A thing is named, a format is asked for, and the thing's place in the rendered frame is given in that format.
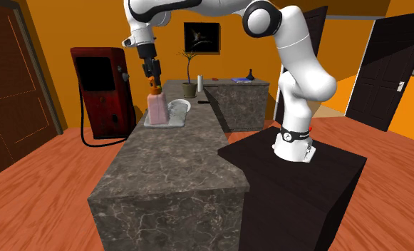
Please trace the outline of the white bowl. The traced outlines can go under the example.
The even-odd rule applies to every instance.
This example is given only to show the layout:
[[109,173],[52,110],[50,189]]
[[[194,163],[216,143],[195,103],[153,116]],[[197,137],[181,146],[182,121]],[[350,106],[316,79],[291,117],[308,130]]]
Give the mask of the white bowl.
[[168,103],[169,108],[171,108],[173,106],[177,106],[177,105],[186,105],[187,106],[187,112],[189,112],[190,109],[191,109],[191,104],[186,99],[175,99],[175,100],[172,100]]

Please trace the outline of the dark robot stand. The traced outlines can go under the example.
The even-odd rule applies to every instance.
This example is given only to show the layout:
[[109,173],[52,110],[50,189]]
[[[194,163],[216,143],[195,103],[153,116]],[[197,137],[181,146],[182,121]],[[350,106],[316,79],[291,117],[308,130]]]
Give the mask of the dark robot stand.
[[367,159],[314,141],[311,162],[289,162],[272,149],[278,131],[218,150],[249,182],[239,251],[328,251]]

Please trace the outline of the marble counter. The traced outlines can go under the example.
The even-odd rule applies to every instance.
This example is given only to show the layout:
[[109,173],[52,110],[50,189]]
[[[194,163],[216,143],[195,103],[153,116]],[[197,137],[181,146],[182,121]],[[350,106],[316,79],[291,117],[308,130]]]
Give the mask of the marble counter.
[[[209,104],[198,104],[209,101]],[[104,251],[238,251],[244,173],[206,93],[185,126],[138,123],[88,198]]]

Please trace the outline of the dark framed wall picture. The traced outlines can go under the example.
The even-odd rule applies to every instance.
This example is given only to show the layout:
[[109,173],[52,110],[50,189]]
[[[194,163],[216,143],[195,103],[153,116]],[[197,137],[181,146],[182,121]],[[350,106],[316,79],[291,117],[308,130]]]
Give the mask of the dark framed wall picture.
[[219,53],[220,31],[221,26],[219,23],[185,22],[185,51],[193,53]]

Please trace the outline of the potted bare twig plant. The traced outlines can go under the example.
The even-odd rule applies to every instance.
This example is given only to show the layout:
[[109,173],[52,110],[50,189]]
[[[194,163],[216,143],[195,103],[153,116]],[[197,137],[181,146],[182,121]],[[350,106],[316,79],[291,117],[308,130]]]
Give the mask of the potted bare twig plant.
[[190,78],[190,62],[197,54],[193,51],[181,51],[180,55],[187,59],[187,82],[182,84],[183,95],[185,98],[195,98],[197,85]]

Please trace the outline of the grey marble tray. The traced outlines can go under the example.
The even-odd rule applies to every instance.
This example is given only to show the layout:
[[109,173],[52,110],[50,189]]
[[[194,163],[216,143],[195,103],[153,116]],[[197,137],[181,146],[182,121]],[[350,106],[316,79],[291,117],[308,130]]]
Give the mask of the grey marble tray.
[[169,121],[166,124],[150,124],[149,115],[146,115],[144,126],[146,128],[181,128],[185,126],[187,105],[182,103],[168,103]]

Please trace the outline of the pink soap dispenser bottle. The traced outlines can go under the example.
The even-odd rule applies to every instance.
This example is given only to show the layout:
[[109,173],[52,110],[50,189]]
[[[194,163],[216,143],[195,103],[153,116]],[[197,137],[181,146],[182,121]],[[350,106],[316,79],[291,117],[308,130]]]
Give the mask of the pink soap dispenser bottle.
[[167,124],[169,121],[166,96],[162,87],[156,84],[153,76],[148,78],[150,94],[147,96],[149,123],[151,125]]

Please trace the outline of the dark brown panel door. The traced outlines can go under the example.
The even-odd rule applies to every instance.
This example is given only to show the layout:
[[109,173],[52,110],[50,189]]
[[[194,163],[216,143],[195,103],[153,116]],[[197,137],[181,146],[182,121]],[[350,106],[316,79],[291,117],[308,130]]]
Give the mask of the dark brown panel door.
[[0,172],[62,132],[21,7],[0,0]]

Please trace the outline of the black open door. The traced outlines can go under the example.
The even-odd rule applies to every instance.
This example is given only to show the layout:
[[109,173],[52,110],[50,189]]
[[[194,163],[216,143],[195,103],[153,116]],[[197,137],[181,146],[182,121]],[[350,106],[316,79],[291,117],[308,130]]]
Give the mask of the black open door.
[[377,19],[345,116],[387,131],[414,69],[414,13]]

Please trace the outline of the red arcade machine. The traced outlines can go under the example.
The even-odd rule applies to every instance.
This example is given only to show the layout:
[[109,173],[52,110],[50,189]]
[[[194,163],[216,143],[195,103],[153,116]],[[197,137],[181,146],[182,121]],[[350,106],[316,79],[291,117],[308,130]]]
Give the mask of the red arcade machine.
[[115,47],[70,49],[78,77],[81,125],[88,116],[93,138],[126,141],[137,125],[124,50]]

